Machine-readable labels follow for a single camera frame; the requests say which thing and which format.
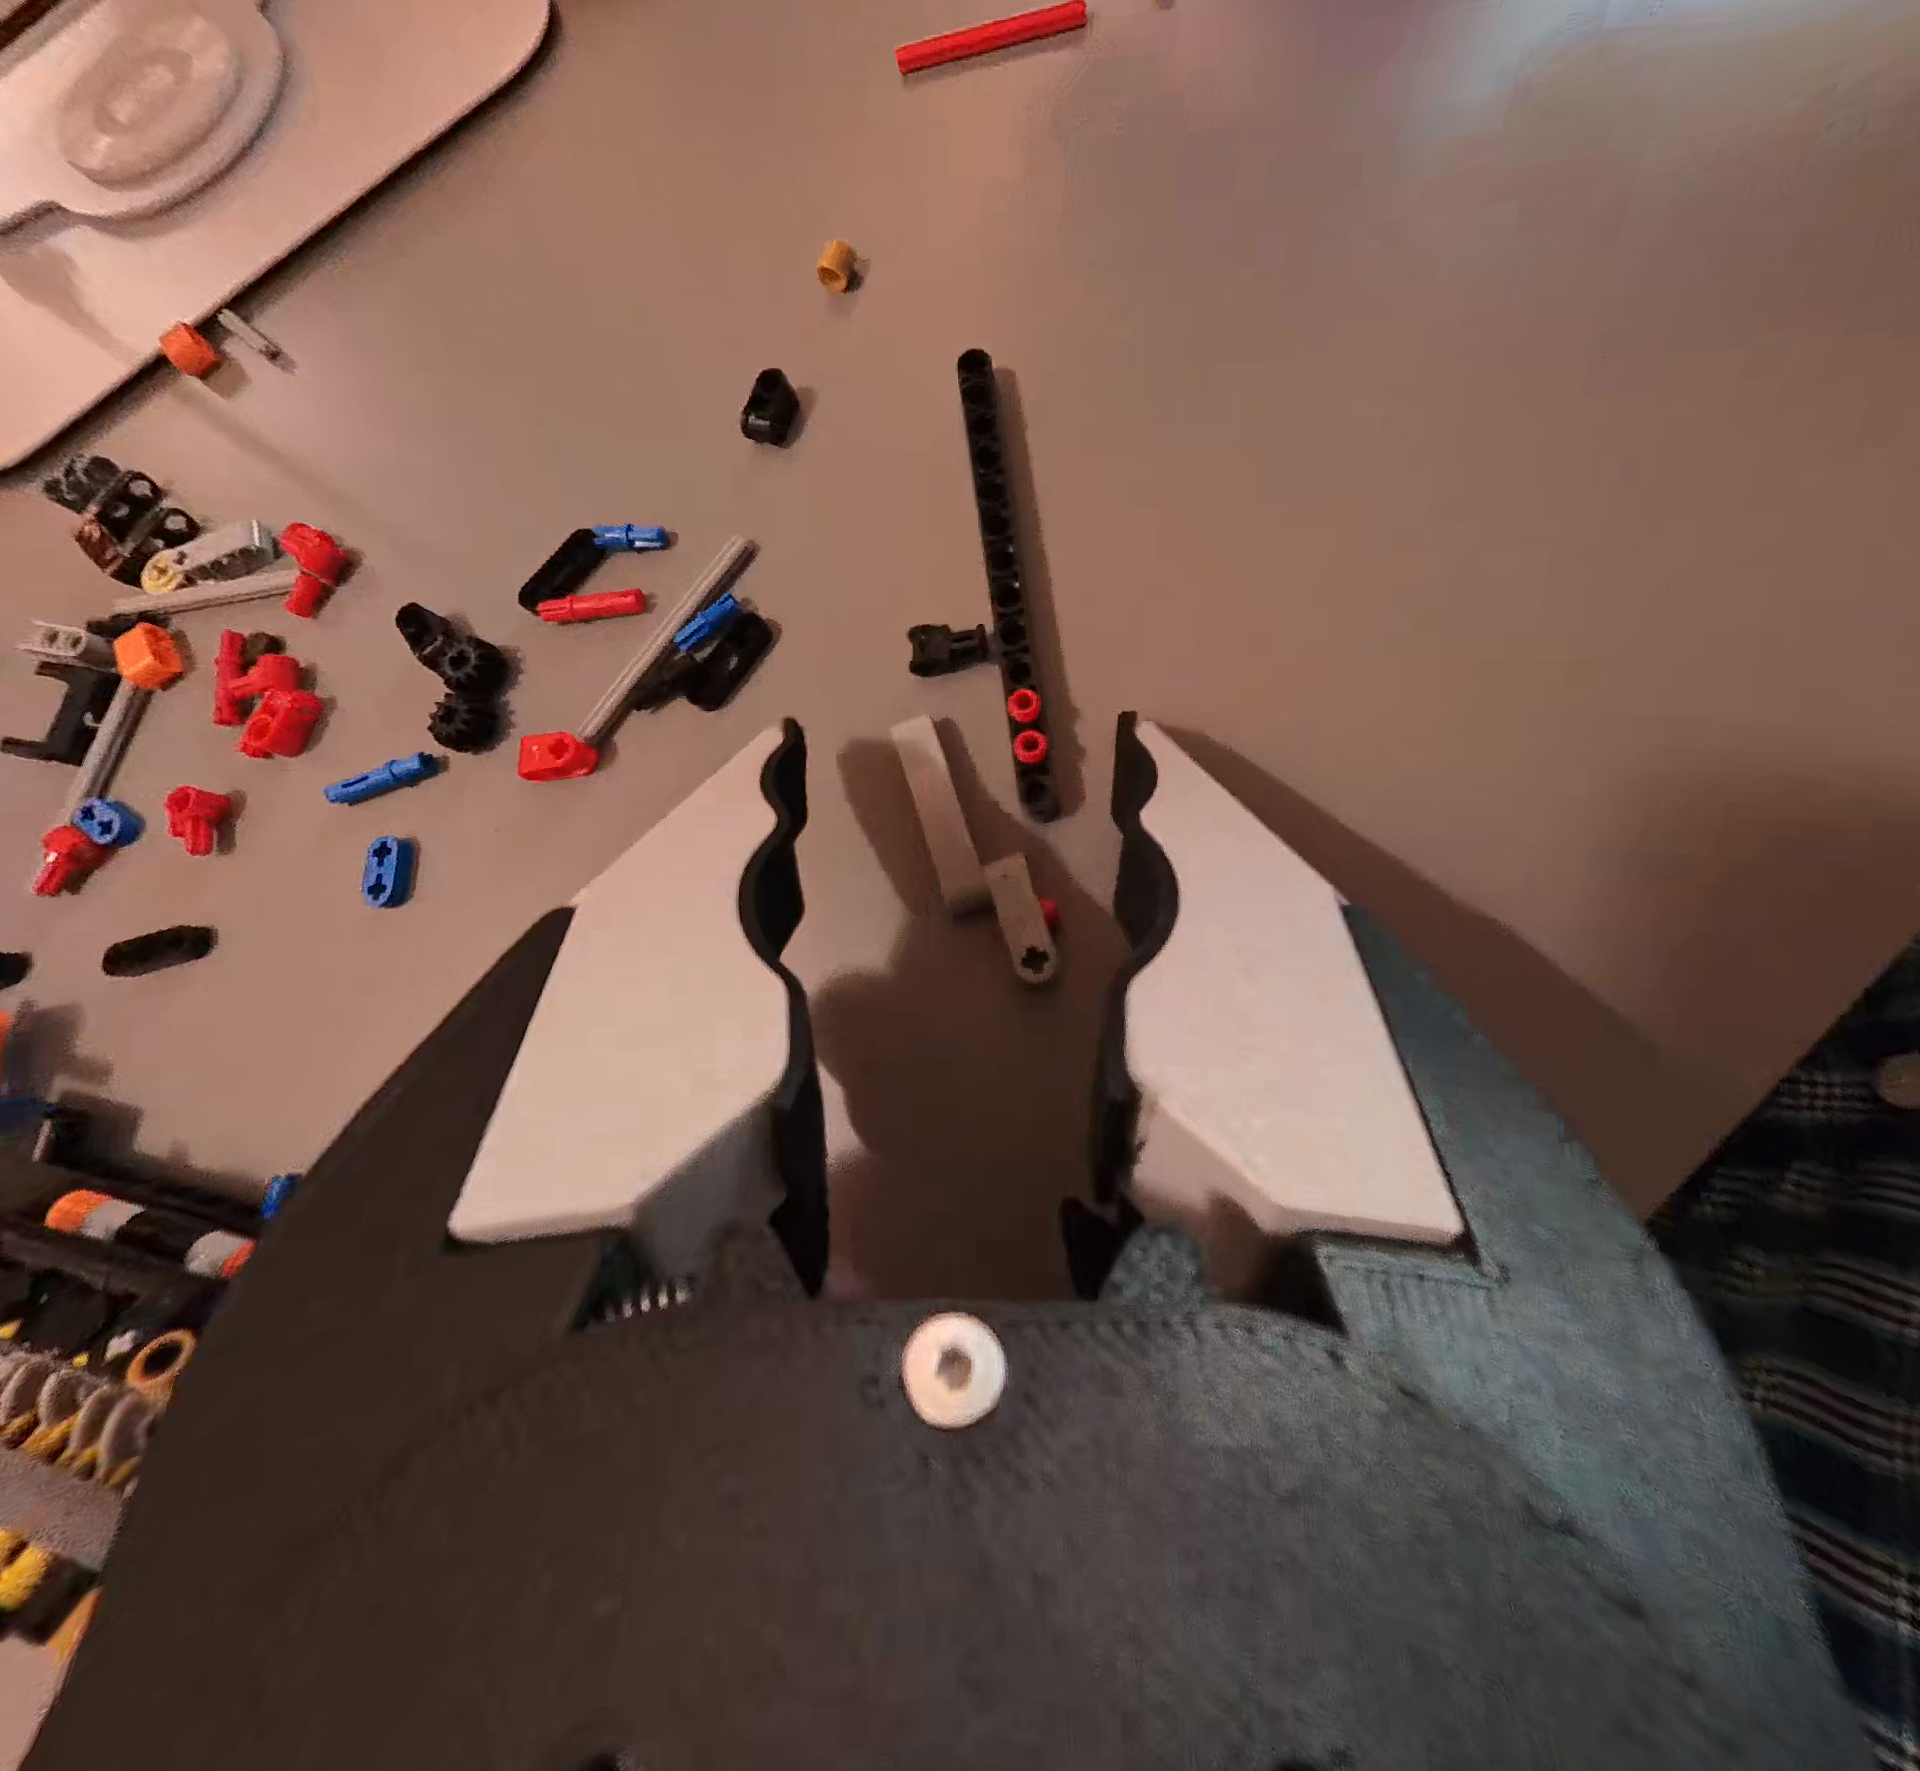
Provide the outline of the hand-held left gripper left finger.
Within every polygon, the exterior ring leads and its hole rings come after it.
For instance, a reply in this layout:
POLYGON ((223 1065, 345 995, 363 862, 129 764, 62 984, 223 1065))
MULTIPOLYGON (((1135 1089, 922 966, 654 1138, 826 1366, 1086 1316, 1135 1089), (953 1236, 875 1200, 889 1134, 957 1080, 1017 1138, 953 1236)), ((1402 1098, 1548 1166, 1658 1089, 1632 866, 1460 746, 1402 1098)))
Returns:
POLYGON ((806 771, 802 726, 781 719, 565 907, 447 1212, 459 1245, 598 1233, 678 1279, 752 1225, 822 1290, 824 1094, 781 966, 802 919, 806 771))

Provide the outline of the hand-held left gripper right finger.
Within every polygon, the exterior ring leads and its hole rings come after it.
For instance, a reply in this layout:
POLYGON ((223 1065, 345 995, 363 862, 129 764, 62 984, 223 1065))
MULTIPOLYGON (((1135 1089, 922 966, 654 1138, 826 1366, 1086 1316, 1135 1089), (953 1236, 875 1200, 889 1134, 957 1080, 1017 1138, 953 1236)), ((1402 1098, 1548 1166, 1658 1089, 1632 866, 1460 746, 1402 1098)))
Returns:
POLYGON ((1471 1257, 1346 902, 1154 720, 1117 720, 1122 967, 1094 1044, 1089 1194, 1060 1206, 1082 1298, 1132 1237, 1184 1237, 1200 1282, 1264 1298, 1317 1241, 1471 1257))

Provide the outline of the grey lego beam piece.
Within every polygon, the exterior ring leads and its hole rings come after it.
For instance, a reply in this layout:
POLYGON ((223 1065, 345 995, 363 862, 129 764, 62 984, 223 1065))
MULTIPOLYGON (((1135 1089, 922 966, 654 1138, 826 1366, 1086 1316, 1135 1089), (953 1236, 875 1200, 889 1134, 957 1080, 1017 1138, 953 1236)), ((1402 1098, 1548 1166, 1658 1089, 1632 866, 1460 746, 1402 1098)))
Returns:
POLYGON ((976 852, 943 740, 928 715, 892 724, 889 736, 947 917, 992 915, 1016 982, 1044 988, 1057 976, 1060 955, 1029 862, 1021 853, 985 862, 976 852))

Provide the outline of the long black lego beam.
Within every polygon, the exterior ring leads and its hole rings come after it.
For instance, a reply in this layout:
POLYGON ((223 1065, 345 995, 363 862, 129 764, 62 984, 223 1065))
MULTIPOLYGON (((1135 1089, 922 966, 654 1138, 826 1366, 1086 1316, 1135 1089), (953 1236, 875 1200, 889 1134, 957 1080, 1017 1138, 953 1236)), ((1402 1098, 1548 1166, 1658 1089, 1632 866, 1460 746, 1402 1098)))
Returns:
POLYGON ((1042 516, 1013 374, 984 348, 953 360, 989 629, 1016 800, 1037 825, 1065 812, 1069 703, 1042 553, 1042 516))

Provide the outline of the pile of loose lego pieces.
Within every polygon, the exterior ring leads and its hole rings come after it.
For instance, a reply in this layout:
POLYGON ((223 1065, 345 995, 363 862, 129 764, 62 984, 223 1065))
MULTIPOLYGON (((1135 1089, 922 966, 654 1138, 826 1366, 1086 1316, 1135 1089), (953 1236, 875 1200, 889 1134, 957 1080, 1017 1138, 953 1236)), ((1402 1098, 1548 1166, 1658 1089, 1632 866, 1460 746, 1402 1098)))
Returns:
MULTIPOLYGON (((351 553, 312 526, 297 523, 272 534, 263 526, 202 531, 167 500, 146 471, 122 469, 93 454, 60 463, 39 492, 82 519, 74 540, 88 560, 119 581, 138 583, 146 605, 109 613, 88 625, 35 624, 21 649, 39 675, 60 681, 60 711, 41 736, 5 736, 7 759, 72 766, 74 781, 60 823, 41 838, 35 897, 69 897, 104 862, 142 836, 142 815, 111 797, 133 735, 150 699, 183 678, 183 645, 175 632, 194 610, 230 610, 284 600, 287 614, 312 621, 324 600, 351 568, 351 553)), ((645 613, 638 588, 585 592, 580 581, 607 551, 666 548, 671 535, 650 528, 591 528, 565 539, 541 575, 523 587, 537 600, 533 614, 549 624, 621 617, 645 613)), ((763 617, 743 614, 733 595, 739 573, 752 561, 755 544, 731 539, 707 569, 667 606, 656 636, 621 670, 607 694, 576 732, 524 735, 516 773, 528 781, 577 779, 595 771, 613 730, 645 703, 703 693, 707 705, 731 694, 731 673, 720 649, 739 649, 748 667, 760 655, 763 617)), ((442 694, 426 720, 434 750, 385 759, 359 773, 324 787, 332 807, 363 807, 442 773, 447 755, 492 750, 501 735, 501 703, 515 678, 504 648, 480 640, 459 617, 406 605, 394 625, 434 675, 442 694)), ((304 662, 272 632, 226 629, 211 655, 211 720, 235 730, 235 752, 252 760, 287 760, 310 750, 329 703, 301 683, 304 662)), ((211 857, 226 846, 233 816, 230 793, 176 784, 162 797, 162 823, 187 857, 211 857)), ((394 910, 412 890, 415 852, 406 838, 377 838, 365 852, 359 897, 371 910, 394 910)), ((100 976, 129 982, 202 962, 216 947, 215 926, 162 926, 111 942, 100 951, 100 976)))

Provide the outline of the partly built lego model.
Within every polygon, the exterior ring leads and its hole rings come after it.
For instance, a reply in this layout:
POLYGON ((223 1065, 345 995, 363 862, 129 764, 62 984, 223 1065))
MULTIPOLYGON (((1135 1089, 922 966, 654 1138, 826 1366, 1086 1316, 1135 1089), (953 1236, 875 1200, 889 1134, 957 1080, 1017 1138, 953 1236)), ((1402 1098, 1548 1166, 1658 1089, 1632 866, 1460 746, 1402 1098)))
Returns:
POLYGON ((24 1076, 5 1011, 3 1632, 72 1658, 183 1370, 301 1174, 256 1203, 93 1162, 88 1117, 24 1076))

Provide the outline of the orange lego piece with pin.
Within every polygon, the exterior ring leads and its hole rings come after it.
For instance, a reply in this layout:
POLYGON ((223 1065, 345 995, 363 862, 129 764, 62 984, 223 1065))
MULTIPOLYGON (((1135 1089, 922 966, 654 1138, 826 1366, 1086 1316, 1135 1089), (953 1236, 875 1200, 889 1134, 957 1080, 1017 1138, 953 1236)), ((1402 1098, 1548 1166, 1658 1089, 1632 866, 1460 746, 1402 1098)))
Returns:
POLYGON ((252 355, 255 360, 287 374, 297 369, 284 345, 228 304, 203 324, 176 320, 162 328, 157 337, 157 352, 176 374, 195 381, 215 376, 230 363, 233 352, 252 355))

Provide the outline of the red lego axle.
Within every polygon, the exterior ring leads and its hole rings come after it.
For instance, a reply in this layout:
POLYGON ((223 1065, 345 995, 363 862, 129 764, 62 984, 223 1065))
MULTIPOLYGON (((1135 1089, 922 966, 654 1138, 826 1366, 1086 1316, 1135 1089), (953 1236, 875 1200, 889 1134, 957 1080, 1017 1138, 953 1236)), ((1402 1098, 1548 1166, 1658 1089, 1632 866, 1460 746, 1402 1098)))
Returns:
POLYGON ((1082 32, 1089 23, 1086 0, 1060 0, 1021 14, 996 15, 960 30, 907 39, 892 51, 902 76, 928 74, 963 60, 1001 55, 1053 36, 1082 32))

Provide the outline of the plaid clothing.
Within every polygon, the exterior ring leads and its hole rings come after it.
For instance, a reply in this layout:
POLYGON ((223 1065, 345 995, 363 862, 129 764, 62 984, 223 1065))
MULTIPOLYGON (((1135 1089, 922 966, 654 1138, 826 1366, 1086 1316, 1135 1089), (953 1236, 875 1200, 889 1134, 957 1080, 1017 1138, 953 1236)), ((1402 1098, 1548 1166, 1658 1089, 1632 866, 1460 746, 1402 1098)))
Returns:
POLYGON ((1652 1214, 1878 1766, 1917 1766, 1917 944, 1652 1214))

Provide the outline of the grey desk stand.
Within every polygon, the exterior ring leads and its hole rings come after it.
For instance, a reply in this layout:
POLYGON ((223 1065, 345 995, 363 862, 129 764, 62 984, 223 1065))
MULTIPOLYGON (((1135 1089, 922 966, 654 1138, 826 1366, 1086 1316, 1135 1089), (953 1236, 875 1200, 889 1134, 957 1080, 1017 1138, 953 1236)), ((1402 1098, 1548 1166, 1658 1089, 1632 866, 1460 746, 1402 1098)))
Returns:
POLYGON ((3 463, 515 80, 550 0, 66 0, 5 47, 3 463))

